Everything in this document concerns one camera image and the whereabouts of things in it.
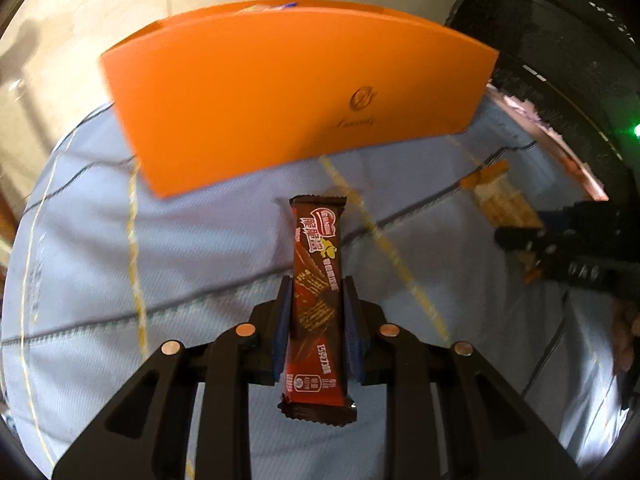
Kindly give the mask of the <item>person right hand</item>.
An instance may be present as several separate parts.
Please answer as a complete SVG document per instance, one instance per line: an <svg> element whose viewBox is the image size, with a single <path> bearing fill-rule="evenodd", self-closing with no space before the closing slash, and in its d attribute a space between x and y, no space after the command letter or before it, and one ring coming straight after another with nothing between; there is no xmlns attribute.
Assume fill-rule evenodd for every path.
<svg viewBox="0 0 640 480"><path fill-rule="evenodd" d="M613 374L630 370L634 362L634 337L639 336L639 311L629 301L612 303Z"/></svg>

